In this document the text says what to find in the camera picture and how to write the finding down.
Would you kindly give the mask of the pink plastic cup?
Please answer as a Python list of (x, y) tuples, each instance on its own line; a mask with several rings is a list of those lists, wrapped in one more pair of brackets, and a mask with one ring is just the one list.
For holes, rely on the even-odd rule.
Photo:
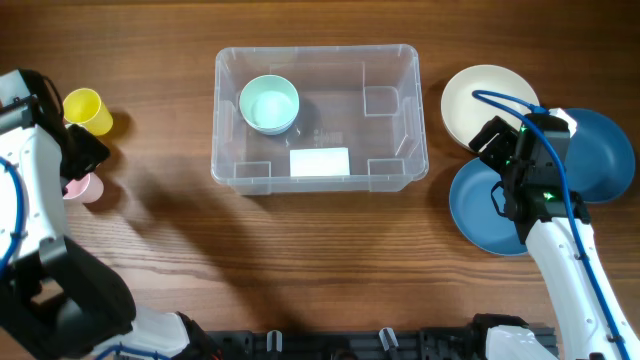
[(64, 200), (83, 204), (96, 202), (104, 193), (104, 184), (95, 174), (89, 173), (81, 180), (72, 180), (66, 186)]

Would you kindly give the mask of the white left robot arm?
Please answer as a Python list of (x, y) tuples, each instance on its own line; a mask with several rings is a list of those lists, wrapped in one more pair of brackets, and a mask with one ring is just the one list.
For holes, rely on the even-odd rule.
[(1, 326), (37, 359), (220, 359), (191, 319), (135, 304), (72, 240), (58, 143), (39, 126), (1, 136)]

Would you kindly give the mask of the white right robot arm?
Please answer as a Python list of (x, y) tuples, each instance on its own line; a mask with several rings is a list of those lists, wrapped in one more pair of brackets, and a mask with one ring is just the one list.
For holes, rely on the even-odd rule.
[(543, 276), (566, 358), (636, 359), (639, 339), (600, 262), (591, 216), (568, 185), (569, 143), (564, 120), (528, 114), (520, 129), (494, 117), (469, 146), (500, 176), (505, 202), (495, 209), (514, 223)]

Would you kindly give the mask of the cream plate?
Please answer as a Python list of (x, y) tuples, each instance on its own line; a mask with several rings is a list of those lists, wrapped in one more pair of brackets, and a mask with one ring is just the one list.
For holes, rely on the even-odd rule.
[(441, 114), (449, 135), (465, 149), (482, 127), (495, 116), (518, 129), (521, 121), (472, 96), (475, 90), (493, 91), (539, 105), (530, 84), (520, 75), (497, 65), (475, 65), (454, 75), (441, 97)]

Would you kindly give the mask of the yellow plastic cup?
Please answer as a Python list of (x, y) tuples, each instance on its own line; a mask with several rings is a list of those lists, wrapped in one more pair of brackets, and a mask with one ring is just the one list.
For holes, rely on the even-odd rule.
[(63, 101), (64, 118), (91, 134), (102, 136), (113, 126), (113, 117), (100, 95), (93, 89), (80, 88), (69, 93)]

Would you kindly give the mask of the blue plate front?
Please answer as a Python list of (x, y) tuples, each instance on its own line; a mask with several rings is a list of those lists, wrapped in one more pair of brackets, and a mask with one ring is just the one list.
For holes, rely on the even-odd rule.
[(478, 248), (500, 256), (527, 253), (511, 220), (498, 214), (502, 209), (503, 190), (494, 185), (499, 175), (479, 158), (465, 164), (455, 175), (449, 192), (449, 208), (459, 231)]

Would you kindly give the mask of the dark blue plate right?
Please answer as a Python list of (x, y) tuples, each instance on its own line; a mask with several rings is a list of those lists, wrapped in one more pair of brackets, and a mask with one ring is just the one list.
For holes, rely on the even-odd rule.
[(570, 108), (565, 112), (577, 122), (565, 161), (570, 189), (588, 203), (619, 198), (631, 185), (636, 169), (628, 137), (614, 121), (595, 111)]

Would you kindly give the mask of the mint green bowl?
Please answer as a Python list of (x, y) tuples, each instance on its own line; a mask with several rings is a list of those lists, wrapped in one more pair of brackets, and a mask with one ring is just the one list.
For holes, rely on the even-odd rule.
[(258, 132), (264, 129), (289, 129), (299, 113), (300, 96), (296, 87), (286, 78), (262, 75), (242, 89), (239, 109), (245, 122)]

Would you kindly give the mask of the clear plastic storage bin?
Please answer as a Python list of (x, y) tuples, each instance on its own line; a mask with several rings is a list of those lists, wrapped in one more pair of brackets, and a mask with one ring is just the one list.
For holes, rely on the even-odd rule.
[[(239, 109), (262, 75), (289, 80), (300, 110), (283, 134), (251, 128)], [(290, 151), (347, 148), (349, 176), (292, 177)], [(211, 176), (243, 195), (398, 192), (429, 170), (420, 59), (407, 44), (228, 47), (215, 62)]]

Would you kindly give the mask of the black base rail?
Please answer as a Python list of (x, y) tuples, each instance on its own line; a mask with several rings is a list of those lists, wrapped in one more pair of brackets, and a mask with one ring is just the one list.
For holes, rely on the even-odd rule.
[(473, 344), (468, 327), (423, 328), (417, 331), (284, 333), (271, 331), (210, 331), (226, 359), (331, 359), (347, 350), (359, 359), (482, 359), (484, 352)]

